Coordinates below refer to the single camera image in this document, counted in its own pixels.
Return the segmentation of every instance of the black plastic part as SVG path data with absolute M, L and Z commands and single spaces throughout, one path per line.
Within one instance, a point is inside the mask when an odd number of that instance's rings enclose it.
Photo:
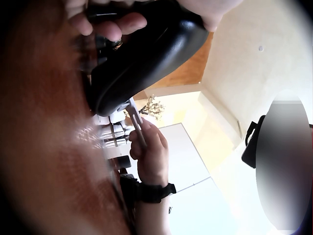
M 246 163 L 247 165 L 249 165 L 252 168 L 255 168 L 255 162 L 256 162 L 256 145 L 258 142 L 258 137 L 259 137 L 259 133 L 260 133 L 260 128 L 261 125 L 263 123 L 263 120 L 265 118 L 265 115 L 261 116 L 259 119 L 258 124 L 256 124 L 255 122 L 251 122 L 250 127 L 247 131 L 247 136 L 246 136 L 246 149 L 244 150 L 241 159 L 244 163 Z M 254 130 L 254 133 L 249 141 L 249 143 L 247 144 L 248 138 L 251 135 L 252 131 Z
M 115 158 L 119 164 L 120 168 L 130 168 L 131 167 L 131 161 L 129 160 L 129 156 L 121 156 Z
M 147 26 L 133 33 L 91 73 L 92 109 L 100 116 L 110 115 L 136 93 L 173 72 L 208 37 L 202 18 L 176 1 L 152 1 L 137 5 L 135 10 L 147 19 Z

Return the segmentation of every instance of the white wall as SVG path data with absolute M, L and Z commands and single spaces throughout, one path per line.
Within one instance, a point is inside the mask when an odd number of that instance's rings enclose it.
M 214 33 L 202 85 L 243 131 L 267 113 L 284 89 L 299 96 L 312 123 L 312 23 L 287 2 L 244 0 Z

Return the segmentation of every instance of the watch strap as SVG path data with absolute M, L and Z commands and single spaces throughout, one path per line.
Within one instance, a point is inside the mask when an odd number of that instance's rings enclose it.
M 168 184 L 165 188 L 161 185 L 139 184 L 138 199 L 146 203 L 160 203 L 168 195 L 175 194 L 176 188 L 173 184 Z

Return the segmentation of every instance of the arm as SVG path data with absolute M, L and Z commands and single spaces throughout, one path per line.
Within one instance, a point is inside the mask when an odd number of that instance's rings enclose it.
M 143 151 L 139 145 L 136 132 L 130 134 L 133 159 L 137 159 L 138 175 L 147 185 L 168 184 L 168 145 L 160 130 L 150 122 L 143 120 L 142 132 L 147 143 Z M 136 230 L 138 235 L 170 235 L 169 196 L 159 204 L 138 202 L 135 207 Z

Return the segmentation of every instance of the skin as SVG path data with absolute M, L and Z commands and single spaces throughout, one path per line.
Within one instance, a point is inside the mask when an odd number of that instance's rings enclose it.
M 93 26 L 88 22 L 82 13 L 86 6 L 87 0 L 64 0 L 68 18 L 74 27 L 83 34 L 89 35 L 93 30 Z M 223 15 L 238 6 L 243 0 L 177 0 L 186 9 L 202 16 L 203 24 L 210 32 L 217 29 L 219 22 Z M 92 3 L 108 4 L 109 0 L 93 0 Z M 133 4 L 133 0 L 115 0 L 115 2 L 123 2 L 123 7 L 129 7 Z M 122 34 L 129 34 L 146 25 L 144 17 L 140 14 L 135 14 L 123 19 L 122 22 L 105 23 L 100 27 L 107 27 L 103 36 L 111 38 L 111 41 L 117 41 L 121 38 Z
M 140 180 L 147 185 L 168 185 L 168 144 L 161 131 L 149 121 L 143 120 L 142 133 L 147 143 L 144 151 L 140 147 L 135 131 L 131 132 L 130 155 L 138 160 Z M 169 196 L 159 204 L 136 203 L 136 229 L 138 235 L 170 235 Z

